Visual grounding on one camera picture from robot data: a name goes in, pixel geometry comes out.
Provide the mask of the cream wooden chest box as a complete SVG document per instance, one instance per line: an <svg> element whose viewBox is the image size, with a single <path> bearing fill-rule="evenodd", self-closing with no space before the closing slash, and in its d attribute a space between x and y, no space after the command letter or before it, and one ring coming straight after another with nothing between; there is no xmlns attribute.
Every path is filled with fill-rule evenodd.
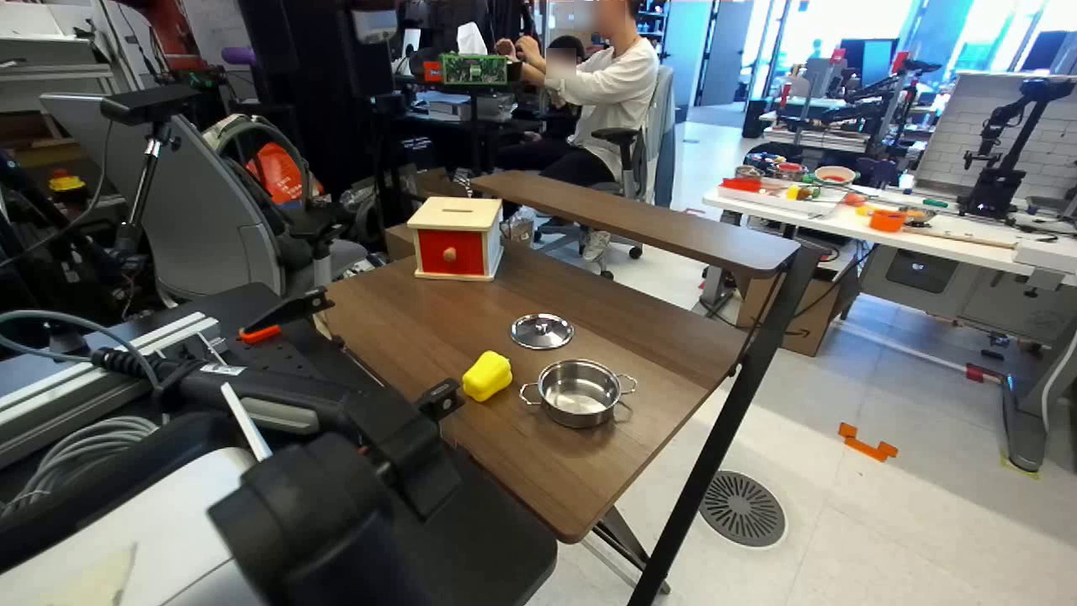
<svg viewBox="0 0 1077 606"><path fill-rule="evenodd" d="M414 272L426 281L494 281L501 267L501 202L432 196L412 218Z"/></svg>

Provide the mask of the red chest drawer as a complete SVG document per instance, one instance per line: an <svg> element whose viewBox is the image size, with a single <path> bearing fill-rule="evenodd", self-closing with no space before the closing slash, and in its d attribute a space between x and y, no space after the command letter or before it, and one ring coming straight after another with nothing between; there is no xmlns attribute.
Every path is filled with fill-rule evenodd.
<svg viewBox="0 0 1077 606"><path fill-rule="evenodd" d="M478 232L420 230L417 269L439 276L482 276L486 241Z"/></svg>

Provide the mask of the round metal pot lid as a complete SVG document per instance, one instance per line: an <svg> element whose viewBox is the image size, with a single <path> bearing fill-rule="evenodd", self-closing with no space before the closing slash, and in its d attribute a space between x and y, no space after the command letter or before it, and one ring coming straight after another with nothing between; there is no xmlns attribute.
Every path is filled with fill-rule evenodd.
<svg viewBox="0 0 1077 606"><path fill-rule="evenodd" d="M574 341L574 322L559 313L524 313L508 328L508 338L524 349L564 349Z"/></svg>

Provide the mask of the wooden desk with shelf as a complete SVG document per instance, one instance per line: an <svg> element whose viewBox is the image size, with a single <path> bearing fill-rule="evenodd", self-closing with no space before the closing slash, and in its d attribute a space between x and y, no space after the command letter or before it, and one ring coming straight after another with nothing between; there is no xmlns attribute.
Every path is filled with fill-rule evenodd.
<svg viewBox="0 0 1077 606"><path fill-rule="evenodd" d="M531 205L738 276L769 281L751 331L569 267L508 232L500 209ZM443 433L564 541L604 539L640 568L629 606L653 606L740 421L798 313L814 251L769 232L629 202L536 173L482 175L408 222L404 259L327 290L324 328L404 396L466 375L486 349L512 384L448 414ZM653 547L618 513L624 492L717 400L722 414Z"/></svg>

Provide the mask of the small steel pot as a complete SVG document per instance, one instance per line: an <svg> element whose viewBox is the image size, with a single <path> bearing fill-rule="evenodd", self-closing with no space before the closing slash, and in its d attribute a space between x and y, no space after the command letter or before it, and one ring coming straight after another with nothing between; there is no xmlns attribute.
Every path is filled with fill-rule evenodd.
<svg viewBox="0 0 1077 606"><path fill-rule="evenodd" d="M569 432L601 432L633 416L640 380L595 361L556 361L520 387L520 400Z"/></svg>

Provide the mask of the person in white shirt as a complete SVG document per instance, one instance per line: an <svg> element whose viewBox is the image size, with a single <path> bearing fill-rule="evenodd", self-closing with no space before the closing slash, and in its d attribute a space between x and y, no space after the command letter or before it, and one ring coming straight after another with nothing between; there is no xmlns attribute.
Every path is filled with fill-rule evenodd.
<svg viewBox="0 0 1077 606"><path fill-rule="evenodd" d="M574 184L618 182L624 173L621 148L604 129L640 131L649 115L656 84L656 52L640 35L633 0L592 0L592 30L604 52L584 63L556 63L539 40L514 40L521 76L556 102L575 106L575 131L564 140L529 140L505 148L494 164L512 173L541 173Z"/></svg>

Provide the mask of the round floor drain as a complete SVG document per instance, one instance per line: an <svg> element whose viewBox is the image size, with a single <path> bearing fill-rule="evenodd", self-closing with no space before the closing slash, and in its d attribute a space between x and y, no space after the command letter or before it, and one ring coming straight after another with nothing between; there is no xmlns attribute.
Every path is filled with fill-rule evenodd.
<svg viewBox="0 0 1077 606"><path fill-rule="evenodd" d="M775 547L784 536L781 501L740 471L717 471L702 501L704 522L738 547Z"/></svg>

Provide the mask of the orange floor marker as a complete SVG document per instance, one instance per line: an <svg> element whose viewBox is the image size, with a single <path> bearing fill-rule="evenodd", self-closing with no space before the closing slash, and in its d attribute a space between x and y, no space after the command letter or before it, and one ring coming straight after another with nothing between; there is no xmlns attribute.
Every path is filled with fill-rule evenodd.
<svg viewBox="0 0 1077 606"><path fill-rule="evenodd" d="M888 442L865 442L861 433L860 433L860 428L856 425L837 425L837 439L845 442L845 449L852 449L852 451L860 451L860 455L865 455L865 459L873 459L873 460L892 460L897 455L899 455L899 449L897 446L888 446Z"/></svg>

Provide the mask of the white work table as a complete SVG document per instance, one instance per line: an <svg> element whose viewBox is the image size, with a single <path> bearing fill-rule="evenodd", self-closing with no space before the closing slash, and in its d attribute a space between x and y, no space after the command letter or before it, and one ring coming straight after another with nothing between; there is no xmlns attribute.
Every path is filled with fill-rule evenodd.
<svg viewBox="0 0 1077 606"><path fill-rule="evenodd" d="M1002 378L1011 460L1038 471L1048 460L1051 406L1073 384L1073 241L933 209L922 196L826 184L802 202L802 191L804 182L729 175L706 202L744 218L865 241L870 294L1040 342L1040 364Z"/></svg>

